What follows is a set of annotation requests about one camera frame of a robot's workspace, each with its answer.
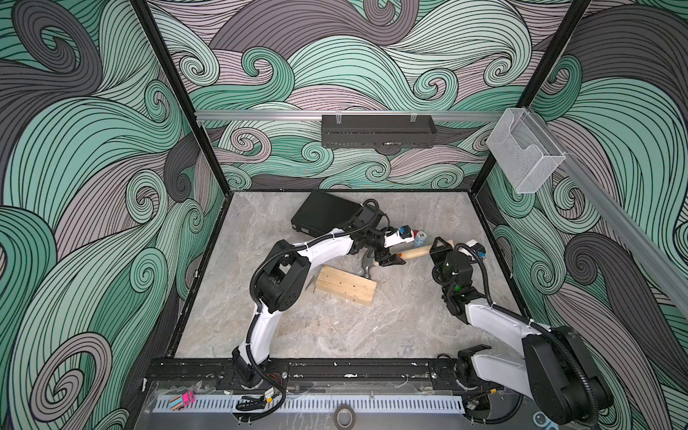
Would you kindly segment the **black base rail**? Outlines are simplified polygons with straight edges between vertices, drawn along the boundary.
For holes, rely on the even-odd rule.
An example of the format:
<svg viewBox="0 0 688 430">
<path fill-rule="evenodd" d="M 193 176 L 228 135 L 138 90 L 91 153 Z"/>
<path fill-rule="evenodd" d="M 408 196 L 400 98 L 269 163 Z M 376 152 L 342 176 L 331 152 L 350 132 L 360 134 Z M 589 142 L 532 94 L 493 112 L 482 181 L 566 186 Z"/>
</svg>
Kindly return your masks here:
<svg viewBox="0 0 688 430">
<path fill-rule="evenodd" d="M 344 383 L 409 384 L 421 390 L 451 393 L 476 392 L 460 380 L 460 364 L 441 355 L 436 358 L 270 358 L 262 365 L 268 378 L 301 392 L 317 384 Z M 157 358 L 144 377 L 147 381 L 207 383 L 220 390 L 248 390 L 265 387 L 259 376 L 245 380 L 230 358 Z"/>
</svg>

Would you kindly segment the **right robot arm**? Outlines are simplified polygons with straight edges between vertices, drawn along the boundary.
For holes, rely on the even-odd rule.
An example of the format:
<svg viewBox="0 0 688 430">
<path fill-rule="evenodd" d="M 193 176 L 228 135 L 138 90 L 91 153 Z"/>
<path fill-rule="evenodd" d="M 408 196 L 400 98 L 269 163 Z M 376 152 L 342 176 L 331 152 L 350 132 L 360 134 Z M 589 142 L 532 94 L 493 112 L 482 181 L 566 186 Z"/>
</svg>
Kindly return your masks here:
<svg viewBox="0 0 688 430">
<path fill-rule="evenodd" d="M 450 314 L 515 352 L 497 354 L 487 345 L 459 351 L 454 373 L 460 386 L 500 385 L 535 401 L 559 425 L 577 421 L 592 426 L 613 406 L 614 394 L 575 329 L 540 324 L 494 302 L 483 245 L 435 238 L 429 255 L 433 280 Z"/>
</svg>

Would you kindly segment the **tape roll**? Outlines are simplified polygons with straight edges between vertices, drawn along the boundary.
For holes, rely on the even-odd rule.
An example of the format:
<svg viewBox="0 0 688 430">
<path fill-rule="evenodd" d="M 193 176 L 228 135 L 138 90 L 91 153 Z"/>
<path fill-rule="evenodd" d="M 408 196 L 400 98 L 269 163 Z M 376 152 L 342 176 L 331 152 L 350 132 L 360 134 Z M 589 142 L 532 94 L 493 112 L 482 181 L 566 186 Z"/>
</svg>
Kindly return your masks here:
<svg viewBox="0 0 688 430">
<path fill-rule="evenodd" d="M 356 412 L 349 405 L 340 405 L 333 413 L 333 424 L 338 430 L 352 430 L 356 425 Z"/>
</svg>

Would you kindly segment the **pink small clip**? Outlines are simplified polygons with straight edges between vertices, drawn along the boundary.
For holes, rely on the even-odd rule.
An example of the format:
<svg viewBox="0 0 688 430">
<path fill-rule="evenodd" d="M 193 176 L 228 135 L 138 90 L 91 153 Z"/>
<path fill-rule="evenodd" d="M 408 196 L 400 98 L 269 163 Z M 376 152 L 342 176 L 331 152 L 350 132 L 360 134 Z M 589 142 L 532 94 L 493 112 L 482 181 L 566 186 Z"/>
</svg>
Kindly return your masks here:
<svg viewBox="0 0 688 430">
<path fill-rule="evenodd" d="M 189 405 L 193 404 L 195 402 L 195 394 L 192 391 L 189 391 L 185 394 L 182 395 L 182 403 L 184 408 L 188 407 Z"/>
</svg>

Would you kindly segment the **black wall shelf tray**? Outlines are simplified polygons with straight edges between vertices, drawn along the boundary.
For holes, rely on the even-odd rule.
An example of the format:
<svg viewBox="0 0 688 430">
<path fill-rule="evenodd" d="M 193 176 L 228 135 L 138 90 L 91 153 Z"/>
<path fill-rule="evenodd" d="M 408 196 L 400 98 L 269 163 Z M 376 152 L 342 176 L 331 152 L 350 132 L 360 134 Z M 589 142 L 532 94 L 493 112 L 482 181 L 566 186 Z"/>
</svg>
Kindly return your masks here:
<svg viewBox="0 0 688 430">
<path fill-rule="evenodd" d="M 428 115 L 323 115 L 322 146 L 330 149 L 374 149 L 383 153 L 404 148 L 431 148 L 437 128 Z"/>
</svg>

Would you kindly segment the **wooden block with nails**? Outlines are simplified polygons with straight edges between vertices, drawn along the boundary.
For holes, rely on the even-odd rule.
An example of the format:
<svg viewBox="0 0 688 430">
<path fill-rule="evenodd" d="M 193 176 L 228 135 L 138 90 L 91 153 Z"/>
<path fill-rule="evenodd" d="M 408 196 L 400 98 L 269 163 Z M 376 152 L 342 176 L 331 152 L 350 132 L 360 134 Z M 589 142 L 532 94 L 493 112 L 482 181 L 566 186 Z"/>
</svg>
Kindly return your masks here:
<svg viewBox="0 0 688 430">
<path fill-rule="evenodd" d="M 374 300 L 377 283 L 331 266 L 324 266 L 315 280 L 315 287 L 349 301 L 370 306 Z"/>
</svg>

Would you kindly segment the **wooden handle claw hammer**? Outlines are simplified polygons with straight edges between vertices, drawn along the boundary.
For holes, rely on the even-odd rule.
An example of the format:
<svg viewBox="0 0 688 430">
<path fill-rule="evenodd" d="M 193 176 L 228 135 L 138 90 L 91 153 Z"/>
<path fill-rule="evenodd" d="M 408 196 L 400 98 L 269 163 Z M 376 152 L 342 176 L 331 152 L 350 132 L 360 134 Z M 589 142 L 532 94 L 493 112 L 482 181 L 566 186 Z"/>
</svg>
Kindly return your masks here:
<svg viewBox="0 0 688 430">
<path fill-rule="evenodd" d="M 453 240 L 444 241 L 441 238 L 437 238 L 436 244 L 441 250 L 444 250 L 445 248 L 449 247 L 449 245 L 451 245 L 452 247 L 454 246 Z M 425 247 L 416 247 L 409 250 L 405 250 L 400 253 L 395 253 L 393 254 L 393 256 L 395 256 L 397 259 L 408 261 L 422 256 L 430 255 L 432 249 L 433 247 L 431 245 L 426 245 Z M 376 259 L 374 259 L 374 252 L 368 251 L 364 255 L 364 258 L 361 263 L 362 272 L 360 273 L 360 276 L 366 279 L 370 279 L 371 270 L 379 265 L 380 263 L 376 261 Z"/>
</svg>

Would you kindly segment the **clear plastic wall bin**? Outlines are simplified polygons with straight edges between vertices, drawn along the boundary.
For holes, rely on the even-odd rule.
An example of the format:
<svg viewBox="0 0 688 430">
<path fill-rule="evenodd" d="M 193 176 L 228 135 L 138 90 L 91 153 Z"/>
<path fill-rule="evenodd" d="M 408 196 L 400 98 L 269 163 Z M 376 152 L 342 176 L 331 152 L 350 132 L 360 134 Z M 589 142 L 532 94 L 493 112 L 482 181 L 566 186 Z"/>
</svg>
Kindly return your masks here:
<svg viewBox="0 0 688 430">
<path fill-rule="evenodd" d="M 544 119 L 524 107 L 505 109 L 487 147 L 519 195 L 537 193 L 566 159 Z"/>
</svg>

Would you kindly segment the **black hard case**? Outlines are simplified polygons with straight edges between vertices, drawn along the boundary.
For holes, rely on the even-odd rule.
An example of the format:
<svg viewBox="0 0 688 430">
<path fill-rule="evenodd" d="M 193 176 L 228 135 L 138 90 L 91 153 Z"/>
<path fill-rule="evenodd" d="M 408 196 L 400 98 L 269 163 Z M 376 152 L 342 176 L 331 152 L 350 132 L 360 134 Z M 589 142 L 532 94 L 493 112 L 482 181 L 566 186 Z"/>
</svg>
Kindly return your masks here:
<svg viewBox="0 0 688 430">
<path fill-rule="evenodd" d="M 290 223 L 297 232 L 317 238 L 346 223 L 362 209 L 361 204 L 351 202 L 331 193 L 311 192 Z"/>
</svg>

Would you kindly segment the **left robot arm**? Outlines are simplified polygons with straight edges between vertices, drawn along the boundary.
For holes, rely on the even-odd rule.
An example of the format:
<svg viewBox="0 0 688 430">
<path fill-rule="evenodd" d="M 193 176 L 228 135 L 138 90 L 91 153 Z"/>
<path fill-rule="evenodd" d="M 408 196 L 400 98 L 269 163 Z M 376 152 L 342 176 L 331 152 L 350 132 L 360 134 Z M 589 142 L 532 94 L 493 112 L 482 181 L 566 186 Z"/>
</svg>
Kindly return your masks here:
<svg viewBox="0 0 688 430">
<path fill-rule="evenodd" d="M 404 265 L 392 248 L 412 243 L 416 233 L 408 225 L 382 227 L 386 217 L 372 198 L 357 204 L 331 193 L 308 195 L 291 225 L 311 239 L 301 244 L 275 243 L 250 279 L 254 317 L 245 340 L 232 352 L 242 385 L 254 387 L 268 378 L 261 365 L 270 356 L 272 337 L 281 315 L 299 299 L 311 270 L 363 249 L 383 267 Z"/>
</svg>

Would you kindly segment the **blue scissors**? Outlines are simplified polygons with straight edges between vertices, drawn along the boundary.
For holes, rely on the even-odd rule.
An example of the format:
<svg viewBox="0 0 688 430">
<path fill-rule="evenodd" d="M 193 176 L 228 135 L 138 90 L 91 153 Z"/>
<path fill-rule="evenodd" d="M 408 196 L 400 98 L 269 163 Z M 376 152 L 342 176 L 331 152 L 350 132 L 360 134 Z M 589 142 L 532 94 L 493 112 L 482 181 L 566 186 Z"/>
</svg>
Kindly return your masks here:
<svg viewBox="0 0 688 430">
<path fill-rule="evenodd" d="M 538 427 L 544 428 L 548 423 L 548 418 L 542 412 L 538 412 L 533 415 L 533 421 Z"/>
</svg>

